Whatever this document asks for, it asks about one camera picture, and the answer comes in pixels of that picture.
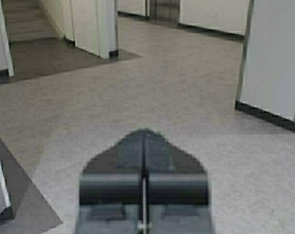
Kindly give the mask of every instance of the dark gray robot part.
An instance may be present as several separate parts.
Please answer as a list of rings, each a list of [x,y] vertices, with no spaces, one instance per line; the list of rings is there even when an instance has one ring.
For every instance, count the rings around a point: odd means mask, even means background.
[[[80,179],[77,234],[213,234],[202,165],[148,129],[91,160]]]

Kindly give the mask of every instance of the white pillar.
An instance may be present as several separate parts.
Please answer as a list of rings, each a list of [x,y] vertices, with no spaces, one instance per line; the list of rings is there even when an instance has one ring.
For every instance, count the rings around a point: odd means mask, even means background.
[[[236,100],[295,124],[295,0],[251,0],[245,40]]]

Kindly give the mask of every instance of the staircase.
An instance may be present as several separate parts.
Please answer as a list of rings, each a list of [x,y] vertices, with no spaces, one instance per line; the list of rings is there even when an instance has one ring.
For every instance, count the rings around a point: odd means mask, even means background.
[[[36,0],[2,0],[2,7],[9,42],[55,37]]]

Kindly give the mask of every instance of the elevator door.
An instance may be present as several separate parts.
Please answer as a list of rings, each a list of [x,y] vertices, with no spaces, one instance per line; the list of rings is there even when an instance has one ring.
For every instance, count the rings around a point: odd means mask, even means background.
[[[178,23],[180,0],[151,0],[151,18]]]

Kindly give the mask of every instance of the hallway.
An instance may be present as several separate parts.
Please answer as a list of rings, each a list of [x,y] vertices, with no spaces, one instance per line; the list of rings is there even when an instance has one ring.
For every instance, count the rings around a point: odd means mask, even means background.
[[[0,136],[63,221],[46,234],[74,233],[83,166],[139,127],[206,167],[217,234],[295,233],[295,135],[233,108],[242,42],[119,27],[139,58],[0,86]]]

